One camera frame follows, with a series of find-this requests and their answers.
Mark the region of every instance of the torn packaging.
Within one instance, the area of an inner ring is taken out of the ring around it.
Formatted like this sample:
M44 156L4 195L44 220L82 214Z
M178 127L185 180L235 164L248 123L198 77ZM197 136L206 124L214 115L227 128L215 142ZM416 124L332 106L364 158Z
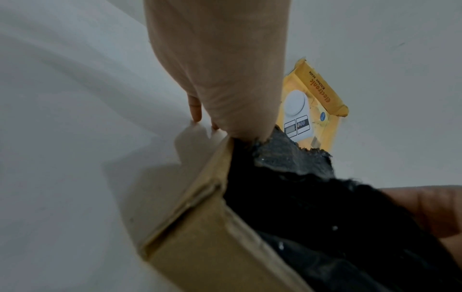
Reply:
M185 291L461 291L450 254L405 209L335 179L326 152L278 128L263 145L225 141L183 202L143 250Z

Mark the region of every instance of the hand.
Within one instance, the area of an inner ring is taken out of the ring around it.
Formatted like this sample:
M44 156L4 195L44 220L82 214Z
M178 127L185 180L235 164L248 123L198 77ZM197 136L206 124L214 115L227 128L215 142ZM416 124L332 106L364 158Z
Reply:
M144 0L151 45L214 128L266 140L281 103L289 0Z
M435 235L462 268L462 187L382 189L412 212L424 229Z

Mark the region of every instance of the white backdrop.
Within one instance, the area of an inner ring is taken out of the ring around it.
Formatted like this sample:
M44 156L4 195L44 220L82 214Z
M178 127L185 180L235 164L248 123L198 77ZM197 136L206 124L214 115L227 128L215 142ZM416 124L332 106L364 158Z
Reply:
M160 220L222 133L190 126L141 1L109 1L0 2L1 291L175 290L137 257L133 209ZM460 2L296 0L291 13L287 71L306 56L350 107L337 175L460 183Z

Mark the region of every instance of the kitchen scale image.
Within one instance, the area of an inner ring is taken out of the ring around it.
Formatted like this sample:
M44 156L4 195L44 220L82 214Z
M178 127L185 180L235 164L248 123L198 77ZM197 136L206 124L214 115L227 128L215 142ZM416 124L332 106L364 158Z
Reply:
M298 142L314 135L309 117L308 96L299 91L291 91L284 102L284 133Z

